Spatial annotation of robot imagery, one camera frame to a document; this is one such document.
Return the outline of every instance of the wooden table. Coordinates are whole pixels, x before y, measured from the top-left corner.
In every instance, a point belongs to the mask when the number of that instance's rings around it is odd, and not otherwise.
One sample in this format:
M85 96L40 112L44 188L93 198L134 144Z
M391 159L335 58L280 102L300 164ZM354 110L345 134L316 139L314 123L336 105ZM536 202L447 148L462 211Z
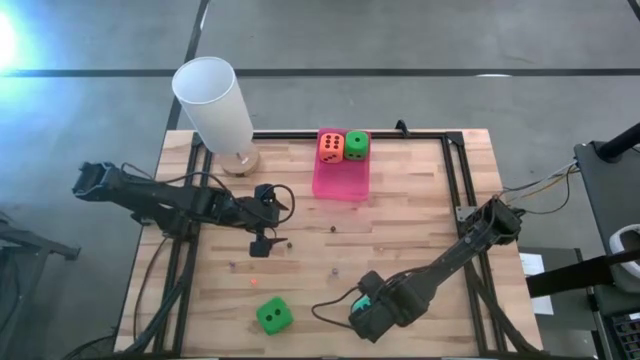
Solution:
M463 130L476 196L480 204L502 188L487 130ZM162 149L157 178L183 175L193 133L170 131ZM252 195L261 183L284 183L296 195L293 218L277 228L292 248L276 245L267 259L251 258L253 236L241 230L204 225L184 336L184 356L456 356L476 355L464 274L458 271L440 288L429 311L406 328L393 327L376 344L348 330L315 319L311 305L338 298L367 270L387 277L434 260L456 239L442 147L430 140L374 140L371 194L363 203L317 200L311 192L315 142L258 140L262 161L248 178L219 176L237 196ZM278 197L285 205L285 193ZM142 233L133 267L116 349L132 342L132 314L149 261L162 241L156 227ZM140 332L157 311L170 246L158 258L139 315ZM498 301L516 328L541 348L525 277L515 243L489 252ZM283 333L267 336L256 309L281 296L295 321ZM347 321L355 294L319 310ZM487 335L488 313L483 310ZM170 319L167 346L175 314Z

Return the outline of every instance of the pink container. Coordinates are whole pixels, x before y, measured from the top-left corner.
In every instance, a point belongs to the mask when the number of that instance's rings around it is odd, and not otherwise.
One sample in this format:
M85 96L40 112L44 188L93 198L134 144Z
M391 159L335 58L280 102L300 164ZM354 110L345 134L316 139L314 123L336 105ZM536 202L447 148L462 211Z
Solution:
M316 140L316 163L313 169L313 195L319 199L342 201L364 201L369 198L369 159L371 157L371 134L369 155L364 161L343 160L337 164L327 164L320 160L318 145L325 133L346 136L348 129L319 129Z

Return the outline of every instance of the dice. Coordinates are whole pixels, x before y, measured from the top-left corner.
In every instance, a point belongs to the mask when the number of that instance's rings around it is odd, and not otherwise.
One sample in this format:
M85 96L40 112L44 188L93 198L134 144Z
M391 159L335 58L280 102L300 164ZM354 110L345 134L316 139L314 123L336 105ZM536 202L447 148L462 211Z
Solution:
M320 138L318 144L320 159L329 164L342 161L344 153L344 136L335 133L326 133Z
M291 310L279 296L258 308L256 316L267 335L277 334L293 323Z
M369 136L362 131L349 131L344 147L344 157L348 160L362 161L369 152Z

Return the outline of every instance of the green dice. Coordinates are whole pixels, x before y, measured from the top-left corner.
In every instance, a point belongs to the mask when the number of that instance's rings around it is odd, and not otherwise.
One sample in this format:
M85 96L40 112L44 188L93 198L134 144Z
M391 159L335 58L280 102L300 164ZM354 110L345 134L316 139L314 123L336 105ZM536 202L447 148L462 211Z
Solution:
M258 308L256 316L267 335L277 334L293 322L291 310L279 296Z
M362 131L349 131L345 137L344 157L364 160L369 152L369 136Z

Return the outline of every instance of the concrete floor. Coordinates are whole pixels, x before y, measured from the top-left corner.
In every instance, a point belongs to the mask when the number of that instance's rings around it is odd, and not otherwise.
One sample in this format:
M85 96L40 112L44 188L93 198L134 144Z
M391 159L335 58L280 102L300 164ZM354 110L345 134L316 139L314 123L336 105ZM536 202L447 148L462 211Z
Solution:
M198 0L9 0L28 69L175 69ZM625 0L215 0L198 56L238 68L631 68L640 22ZM257 129L488 128L503 182L572 158L576 143L636 123L638 77L241 79ZM0 210L82 247L51 258L21 359L58 359L118 323L140 227L128 212L73 198L82 161L153 172L171 106L169 78L0 78ZM181 116L179 128L189 128ZM521 244L602 248L579 176L554 216L530 216ZM564 189L523 206L549 209ZM589 355L584 334L543 330L554 353Z

